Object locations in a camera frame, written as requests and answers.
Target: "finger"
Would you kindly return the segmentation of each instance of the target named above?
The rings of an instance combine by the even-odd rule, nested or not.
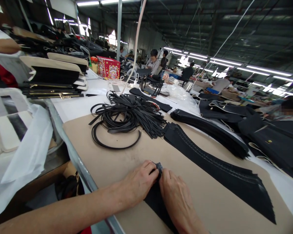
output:
[[[163,179],[164,181],[170,180],[170,175],[169,175],[169,171],[167,168],[162,169],[161,179]]]
[[[153,163],[151,160],[145,160],[143,163],[142,163],[142,165],[141,165],[141,167],[142,168],[144,168],[144,167],[146,167],[149,163]]]
[[[160,171],[158,169],[156,169],[155,171],[153,171],[149,177],[150,177],[150,180],[151,180],[151,184],[153,185],[154,182],[156,181],[157,177],[159,176],[159,173]]]
[[[177,179],[177,176],[173,173],[173,171],[169,170],[169,176],[172,179]]]
[[[146,167],[145,170],[150,174],[152,170],[156,169],[155,163],[151,162]]]
[[[182,182],[184,182],[181,176],[178,176],[178,178],[179,178]]]

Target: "cardboard work surface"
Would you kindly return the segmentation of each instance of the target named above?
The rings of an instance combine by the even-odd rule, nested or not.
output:
[[[163,167],[182,176],[189,186],[193,204],[200,219],[212,234],[293,234],[293,215],[287,208],[269,174],[260,166],[234,157],[224,146],[179,122],[188,137],[202,150],[231,163],[247,168],[258,174],[270,196],[277,225],[246,204],[225,188],[190,159],[167,143],[163,138],[151,139],[143,130],[140,141],[132,148],[111,150],[94,143],[88,123],[92,115],[70,120],[63,125],[74,148],[79,154],[98,188],[108,186],[123,179],[127,173],[150,159],[161,162]],[[97,129],[99,140],[109,146],[131,145],[138,137],[132,133],[109,134],[102,126]],[[143,201],[134,208],[115,215],[126,234],[171,233],[155,212]]]

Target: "ceiling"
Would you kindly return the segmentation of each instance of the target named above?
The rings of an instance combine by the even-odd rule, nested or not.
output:
[[[143,23],[173,48],[213,57],[251,2],[147,0]],[[122,21],[138,21],[140,4],[124,2]],[[293,73],[293,0],[255,0],[216,57]]]

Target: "red gift box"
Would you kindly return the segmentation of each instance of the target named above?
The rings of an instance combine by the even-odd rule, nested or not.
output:
[[[106,80],[119,79],[120,62],[112,58],[97,56],[99,74]]]

